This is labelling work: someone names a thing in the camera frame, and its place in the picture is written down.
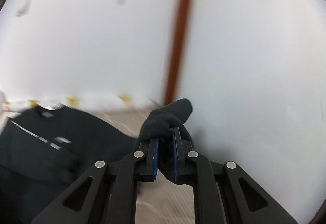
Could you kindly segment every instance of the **wooden trim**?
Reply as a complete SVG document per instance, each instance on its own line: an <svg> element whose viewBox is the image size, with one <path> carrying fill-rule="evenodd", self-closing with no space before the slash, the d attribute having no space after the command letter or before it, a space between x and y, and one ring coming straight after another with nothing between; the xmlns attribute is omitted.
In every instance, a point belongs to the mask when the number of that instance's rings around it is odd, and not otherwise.
<svg viewBox="0 0 326 224"><path fill-rule="evenodd" d="M171 64L169 76L167 79L166 94L164 105L174 101L177 89L178 76L182 61L183 49L185 44L185 36L187 30L187 22L189 17L190 0L180 0L177 12L174 40L172 44Z"/></svg>

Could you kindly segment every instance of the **metal rivet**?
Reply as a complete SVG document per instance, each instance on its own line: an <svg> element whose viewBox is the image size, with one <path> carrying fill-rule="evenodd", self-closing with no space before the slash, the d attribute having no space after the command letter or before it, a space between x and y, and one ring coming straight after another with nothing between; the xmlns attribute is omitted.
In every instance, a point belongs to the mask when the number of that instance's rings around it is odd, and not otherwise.
<svg viewBox="0 0 326 224"><path fill-rule="evenodd" d="M134 156L135 156L136 158L141 158L141 157L144 156L144 153L143 153L141 150L138 150L138 151L135 151L135 152L134 152Z"/></svg>
<svg viewBox="0 0 326 224"><path fill-rule="evenodd" d="M192 151L188 152L188 156L190 158L196 158L198 156L198 153L192 150Z"/></svg>
<svg viewBox="0 0 326 224"><path fill-rule="evenodd" d="M228 161L226 163L226 167L228 167L229 169L235 169L237 167L237 164L233 161Z"/></svg>
<svg viewBox="0 0 326 224"><path fill-rule="evenodd" d="M104 167L104 165L105 165L105 162L102 161L102 160L98 160L98 161L95 163L95 167L96 167L96 168L102 168L102 167Z"/></svg>

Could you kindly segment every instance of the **folded cloth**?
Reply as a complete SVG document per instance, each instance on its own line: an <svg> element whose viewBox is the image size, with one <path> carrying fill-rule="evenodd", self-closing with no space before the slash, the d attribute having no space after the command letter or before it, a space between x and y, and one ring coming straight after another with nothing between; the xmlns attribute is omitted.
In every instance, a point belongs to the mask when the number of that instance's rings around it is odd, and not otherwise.
<svg viewBox="0 0 326 224"><path fill-rule="evenodd" d="M5 214L30 224L92 164L121 160L135 142L66 106L53 111L37 106L9 119L0 135L0 205L11 210L0 210L0 224Z"/></svg>
<svg viewBox="0 0 326 224"><path fill-rule="evenodd" d="M137 150L140 142L159 137L159 170L173 183L176 183L173 173L173 127L178 126L181 138L192 143L192 138L184 126L191 112L192 106L188 99L180 99L153 110L142 125L136 141L135 149Z"/></svg>

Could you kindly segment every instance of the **triangular cutout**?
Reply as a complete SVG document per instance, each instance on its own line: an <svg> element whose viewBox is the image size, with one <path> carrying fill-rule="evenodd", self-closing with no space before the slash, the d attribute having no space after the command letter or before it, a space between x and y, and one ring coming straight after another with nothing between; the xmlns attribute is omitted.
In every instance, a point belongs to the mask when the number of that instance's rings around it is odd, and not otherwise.
<svg viewBox="0 0 326 224"><path fill-rule="evenodd" d="M251 212L268 206L267 201L243 177L239 178L239 184Z"/></svg>
<svg viewBox="0 0 326 224"><path fill-rule="evenodd" d="M88 190L92 184L92 180L92 177L88 177L78 188L76 188L76 190L71 193L71 195L65 199L63 205L74 211L80 211L84 204Z"/></svg>

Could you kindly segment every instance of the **white print on shirt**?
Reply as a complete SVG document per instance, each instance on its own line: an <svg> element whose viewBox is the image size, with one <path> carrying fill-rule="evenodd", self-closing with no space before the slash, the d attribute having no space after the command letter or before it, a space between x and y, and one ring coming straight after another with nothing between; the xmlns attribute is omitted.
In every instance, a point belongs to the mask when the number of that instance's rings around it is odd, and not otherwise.
<svg viewBox="0 0 326 224"><path fill-rule="evenodd" d="M68 143L68 144L71 143L71 141L66 138L56 137L54 139L60 143Z"/></svg>
<svg viewBox="0 0 326 224"><path fill-rule="evenodd" d="M25 131L25 132L27 132L28 134L32 135L33 137L36 137L36 138L38 138L39 140L41 140L41 141L43 141L43 142L45 142L45 143L48 143L48 140L46 140L46 139L44 139L44 138L42 138L42 137L39 137L38 135L34 134L34 133L31 132L31 131L28 131L27 129L23 128L22 126L18 125L16 122L14 122L14 121L12 121L12 120L11 120L11 122L12 122L13 124L15 124L16 126L18 126L20 129L22 129L23 131ZM53 148L55 148L55 149L57 149L57 150L60 149L60 146L58 146L58 145L56 145L56 144L54 144L54 143L51 143L50 146L53 147Z"/></svg>

